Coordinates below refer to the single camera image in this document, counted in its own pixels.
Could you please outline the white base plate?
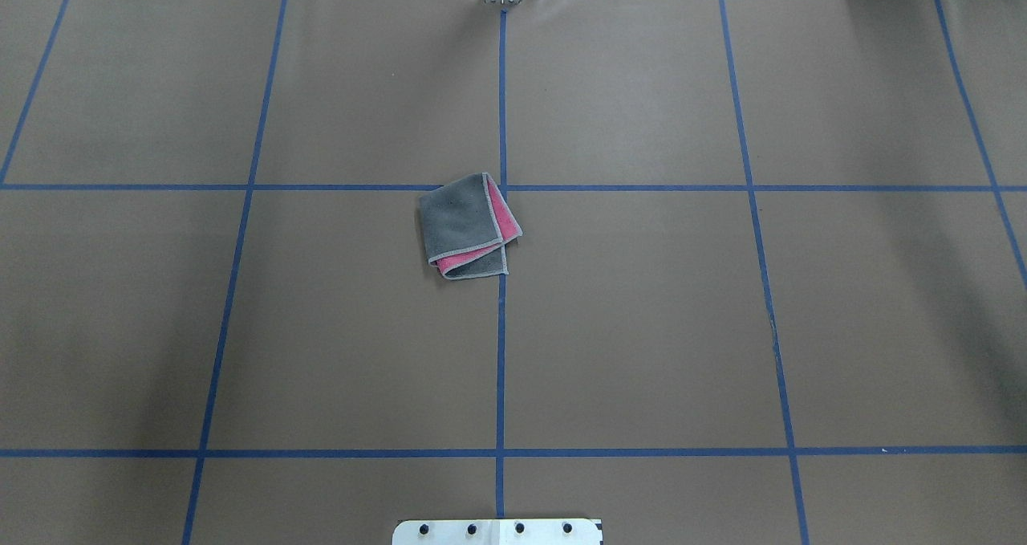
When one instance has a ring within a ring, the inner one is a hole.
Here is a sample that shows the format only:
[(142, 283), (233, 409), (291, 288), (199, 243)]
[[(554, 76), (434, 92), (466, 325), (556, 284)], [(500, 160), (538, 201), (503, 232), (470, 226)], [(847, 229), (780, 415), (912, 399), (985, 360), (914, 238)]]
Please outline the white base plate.
[(445, 519), (407, 520), (392, 544), (603, 544), (600, 520)]

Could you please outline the pink and grey towel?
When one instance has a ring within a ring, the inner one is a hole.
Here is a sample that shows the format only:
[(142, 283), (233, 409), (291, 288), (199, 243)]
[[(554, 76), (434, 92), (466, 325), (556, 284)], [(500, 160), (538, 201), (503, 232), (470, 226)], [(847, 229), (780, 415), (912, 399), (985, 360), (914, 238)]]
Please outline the pink and grey towel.
[(441, 278), (509, 274), (507, 245), (523, 228), (492, 176), (466, 176), (423, 194), (419, 216), (427, 263)]

